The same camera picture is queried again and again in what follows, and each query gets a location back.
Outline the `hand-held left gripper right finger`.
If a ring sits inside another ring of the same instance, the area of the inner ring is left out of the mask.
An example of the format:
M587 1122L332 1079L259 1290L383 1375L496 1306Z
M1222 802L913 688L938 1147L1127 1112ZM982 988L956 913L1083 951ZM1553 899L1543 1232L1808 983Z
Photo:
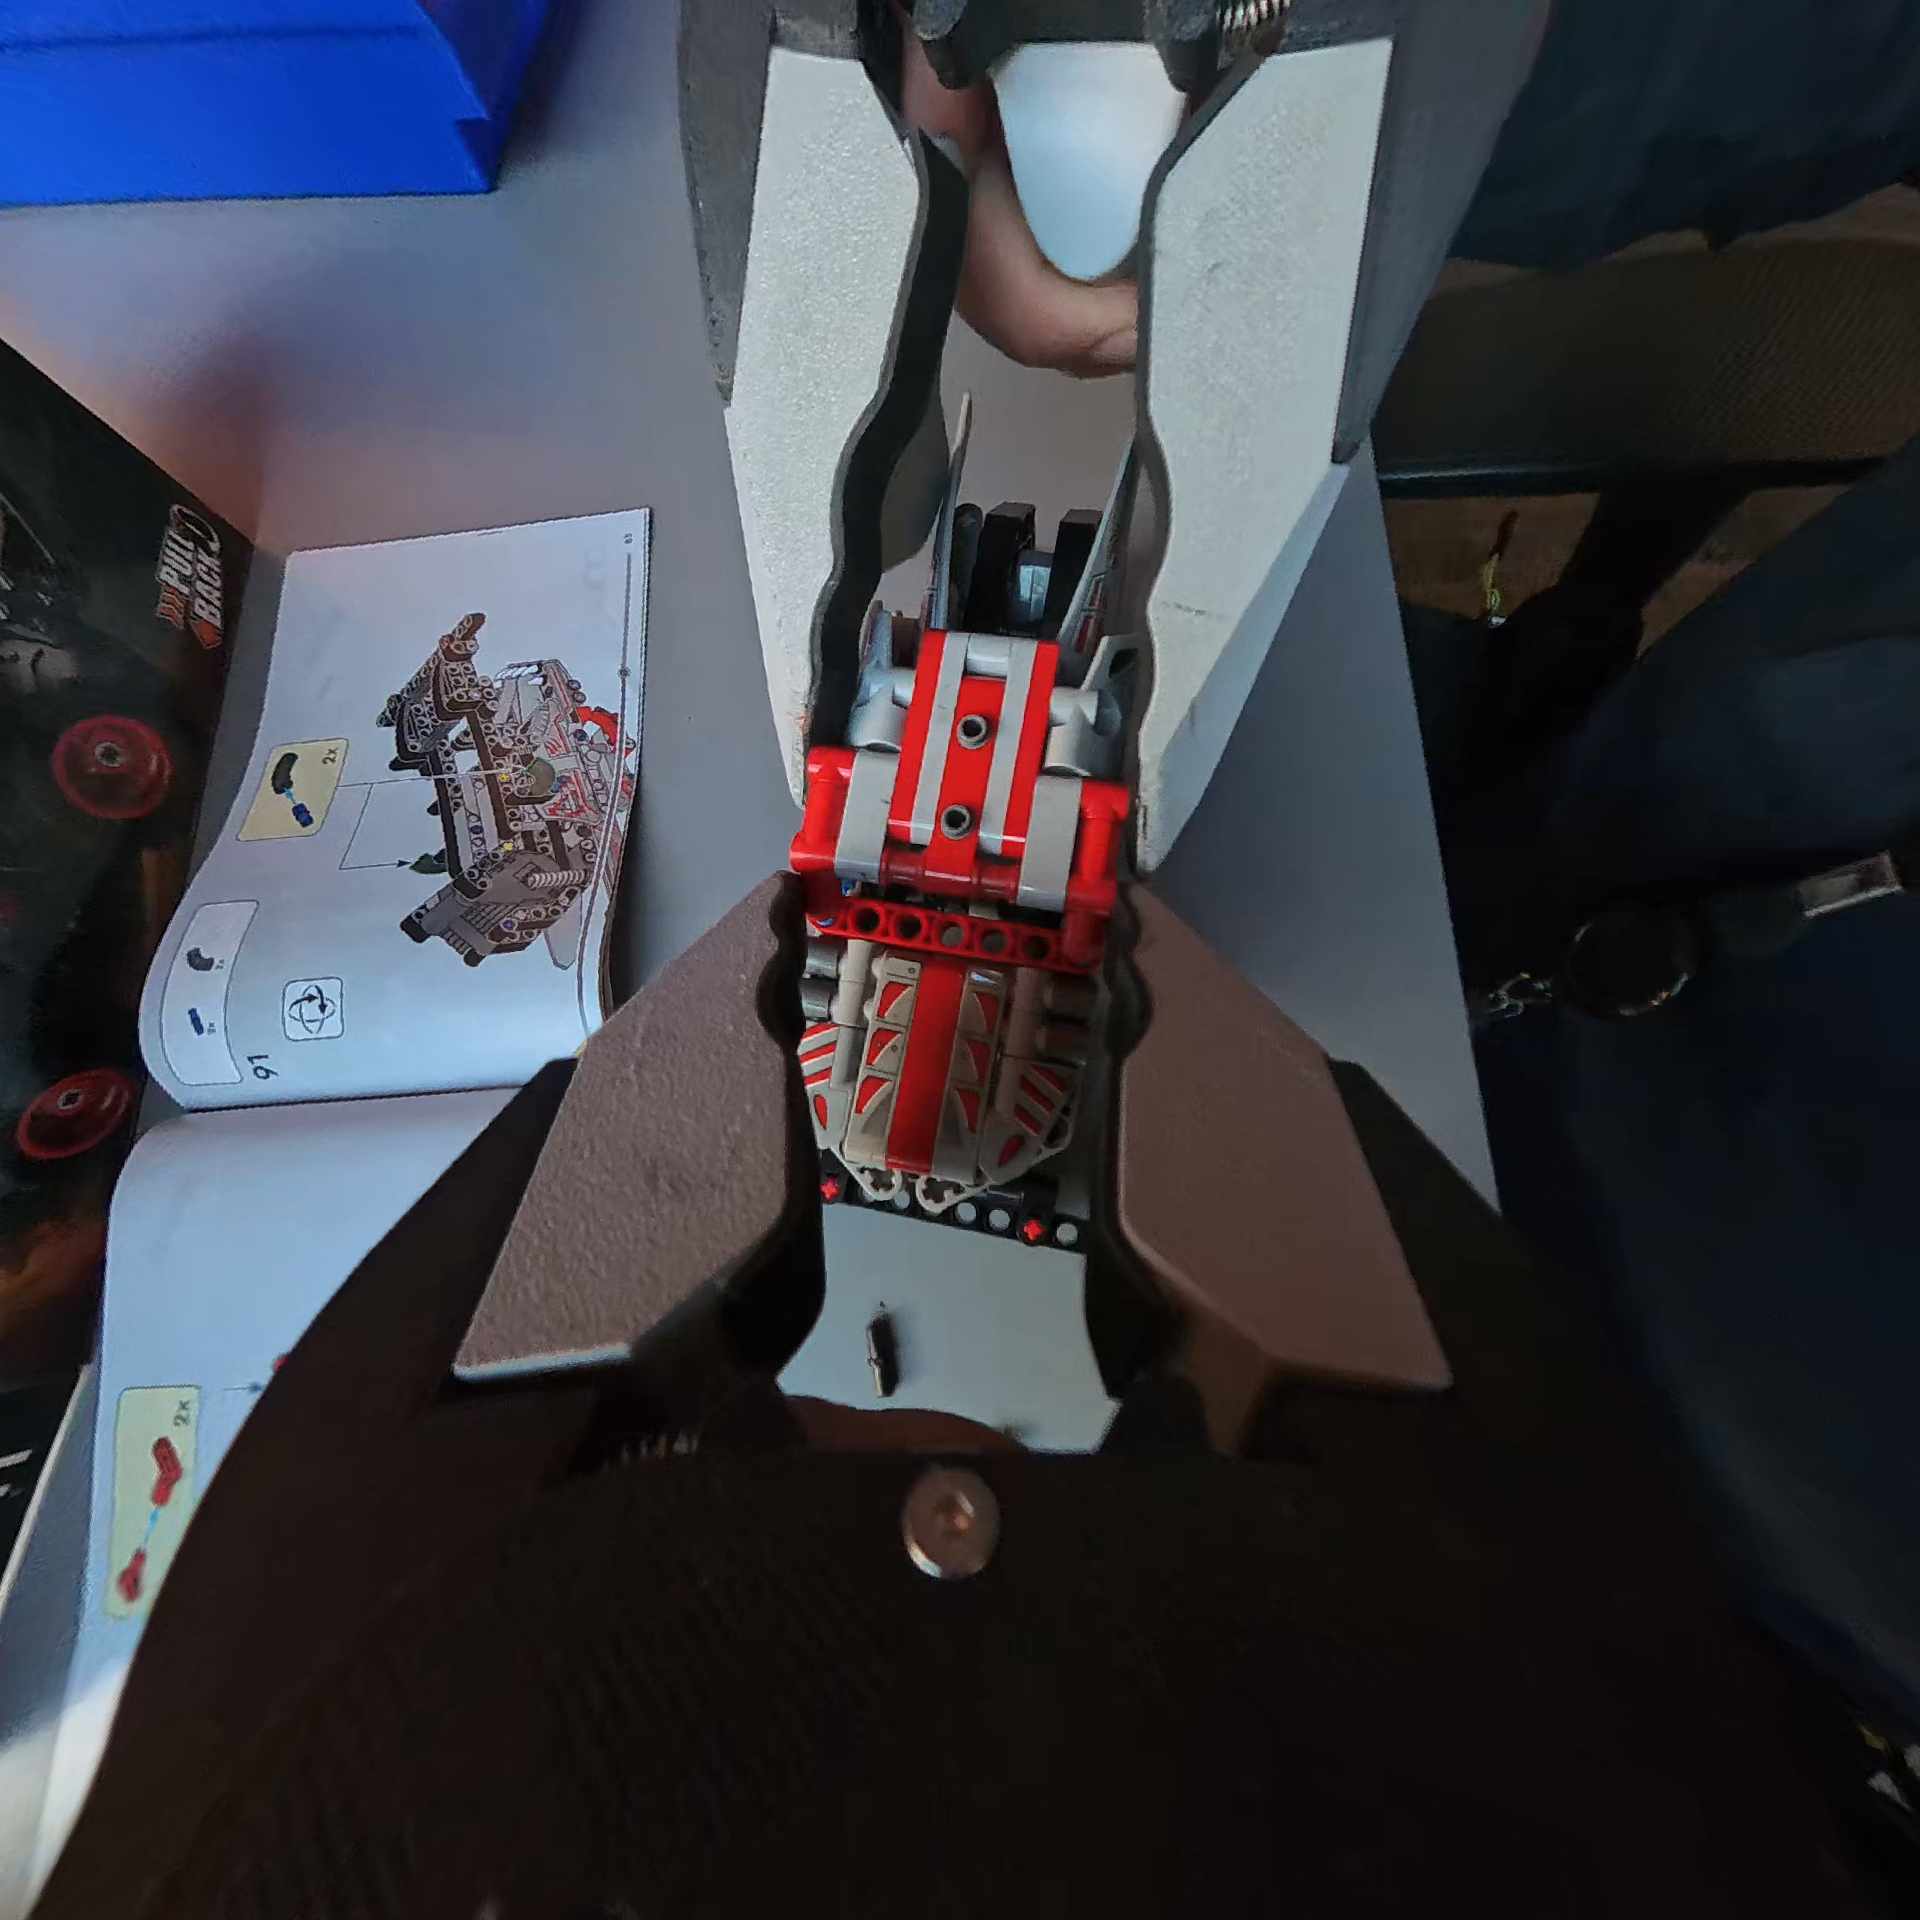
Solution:
M1326 1052L1140 884L1121 891L1106 980L1100 1202L1169 1313L1150 1371L1202 1403L1283 1380L1449 1390Z

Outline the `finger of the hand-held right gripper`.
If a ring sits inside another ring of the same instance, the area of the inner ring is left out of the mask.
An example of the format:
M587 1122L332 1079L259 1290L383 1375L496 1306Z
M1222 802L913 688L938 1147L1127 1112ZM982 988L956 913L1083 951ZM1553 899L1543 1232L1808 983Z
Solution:
M680 126L763 678L794 800L848 719L881 576L944 495L969 225L908 126L890 6L686 2Z
M1139 423L1162 539L1140 873L1208 796L1347 482L1343 402L1404 54L1419 33L1304 33L1244 56L1148 199Z

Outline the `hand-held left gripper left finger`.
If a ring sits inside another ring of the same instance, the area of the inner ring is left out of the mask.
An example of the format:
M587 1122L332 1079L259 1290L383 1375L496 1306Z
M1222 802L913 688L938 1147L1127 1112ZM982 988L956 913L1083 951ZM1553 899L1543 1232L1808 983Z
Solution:
M826 1304L802 962L800 883L777 873L583 1046L459 1379L798 1353Z

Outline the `red and grey lego car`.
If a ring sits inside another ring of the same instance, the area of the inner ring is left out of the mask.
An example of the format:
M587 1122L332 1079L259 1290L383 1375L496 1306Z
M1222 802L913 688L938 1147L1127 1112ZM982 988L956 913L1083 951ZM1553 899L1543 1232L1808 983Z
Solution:
M1136 446L1046 550L1032 505L963 498L969 431L966 402L919 617L871 611L848 721L807 752L800 1084L826 1202L1074 1251L1062 1167L1132 815Z

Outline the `lego instruction booklet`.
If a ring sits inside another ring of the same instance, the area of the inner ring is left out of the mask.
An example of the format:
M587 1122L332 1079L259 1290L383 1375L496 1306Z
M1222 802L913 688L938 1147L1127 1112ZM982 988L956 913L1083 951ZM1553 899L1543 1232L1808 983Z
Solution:
M604 1018L647 510L302 552L137 1008L175 1106L4 1582L4 1916L71 1831L185 1526L348 1274Z

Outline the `black lego box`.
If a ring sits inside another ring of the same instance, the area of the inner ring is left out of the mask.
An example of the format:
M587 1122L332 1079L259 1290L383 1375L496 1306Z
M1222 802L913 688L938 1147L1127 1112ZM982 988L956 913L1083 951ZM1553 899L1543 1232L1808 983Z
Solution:
M252 545L2 350L2 1559L91 1351Z

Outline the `person's right hand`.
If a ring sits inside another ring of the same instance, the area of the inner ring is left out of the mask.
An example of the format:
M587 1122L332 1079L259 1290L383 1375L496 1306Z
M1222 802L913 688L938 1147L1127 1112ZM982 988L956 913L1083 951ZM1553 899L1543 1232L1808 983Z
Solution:
M1132 279L1078 281L1041 249L1017 194L990 82L946 88L916 39L903 44L903 118L959 152L969 182L968 251L956 312L1025 368L1116 377L1136 367Z

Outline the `blue plastic bin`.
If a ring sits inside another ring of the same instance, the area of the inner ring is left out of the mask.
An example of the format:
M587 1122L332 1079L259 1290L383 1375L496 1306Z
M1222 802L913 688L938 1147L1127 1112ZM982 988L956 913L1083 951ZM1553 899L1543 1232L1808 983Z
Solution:
M4 2L2 204L484 194L547 2Z

